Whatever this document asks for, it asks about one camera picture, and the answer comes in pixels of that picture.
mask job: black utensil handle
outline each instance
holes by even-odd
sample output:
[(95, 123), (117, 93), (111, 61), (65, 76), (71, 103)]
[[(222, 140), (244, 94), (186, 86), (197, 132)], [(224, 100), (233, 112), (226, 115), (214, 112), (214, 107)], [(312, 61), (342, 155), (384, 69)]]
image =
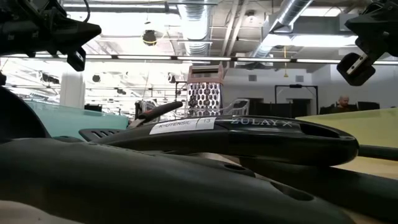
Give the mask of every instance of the black utensil handle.
[(182, 102), (179, 101), (166, 103), (165, 105), (160, 105), (150, 111), (143, 112), (142, 114), (138, 115), (138, 119), (144, 119), (144, 122), (149, 122), (159, 116), (162, 116), (163, 114), (166, 114), (180, 107), (182, 107)]

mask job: person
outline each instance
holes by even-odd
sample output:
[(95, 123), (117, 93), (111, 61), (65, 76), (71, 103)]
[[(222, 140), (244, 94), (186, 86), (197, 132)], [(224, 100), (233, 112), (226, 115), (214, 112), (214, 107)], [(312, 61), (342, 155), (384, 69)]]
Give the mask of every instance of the person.
[(348, 103), (349, 103), (349, 97), (341, 96), (338, 99), (338, 106), (332, 108), (330, 113), (344, 113), (352, 111), (351, 108), (349, 108)]

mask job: printed label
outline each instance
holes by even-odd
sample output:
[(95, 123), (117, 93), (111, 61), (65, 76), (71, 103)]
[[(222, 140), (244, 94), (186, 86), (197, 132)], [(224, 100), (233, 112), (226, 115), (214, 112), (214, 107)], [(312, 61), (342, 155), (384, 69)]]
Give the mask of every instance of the printed label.
[(214, 129), (216, 118), (192, 118), (156, 124), (149, 134)]

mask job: wall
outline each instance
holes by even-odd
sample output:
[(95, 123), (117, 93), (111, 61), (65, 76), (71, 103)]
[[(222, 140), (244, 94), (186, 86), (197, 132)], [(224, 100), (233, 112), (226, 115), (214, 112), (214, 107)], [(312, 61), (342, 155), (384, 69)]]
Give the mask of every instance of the wall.
[[(289, 77), (284, 77), (285, 70), (245, 70), (230, 68), (225, 75), (223, 85), (223, 103), (230, 104), (237, 98), (262, 98), (265, 103), (275, 102), (275, 85), (297, 84), (296, 75), (303, 75), (304, 82), (301, 85), (311, 85), (312, 76), (305, 69), (288, 69)], [(248, 75), (257, 75), (256, 82), (249, 82)], [(290, 89), (278, 88), (278, 103), (287, 103), (287, 99), (311, 99), (312, 114), (315, 114), (315, 90), (313, 94), (306, 88)]]
[(314, 72), (312, 80), (320, 89), (320, 106), (330, 106), (341, 95), (348, 95), (351, 104), (370, 101), (380, 103), (381, 108), (398, 106), (398, 68), (396, 66), (374, 68), (376, 73), (363, 86), (348, 85), (337, 71), (336, 65), (325, 65)]

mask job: white column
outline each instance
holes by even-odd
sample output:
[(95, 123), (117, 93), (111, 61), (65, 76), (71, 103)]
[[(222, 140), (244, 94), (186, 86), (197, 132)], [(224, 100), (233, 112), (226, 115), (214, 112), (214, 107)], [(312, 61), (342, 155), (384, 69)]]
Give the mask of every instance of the white column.
[(62, 74), (60, 105), (84, 109), (85, 80), (82, 72), (67, 71)]

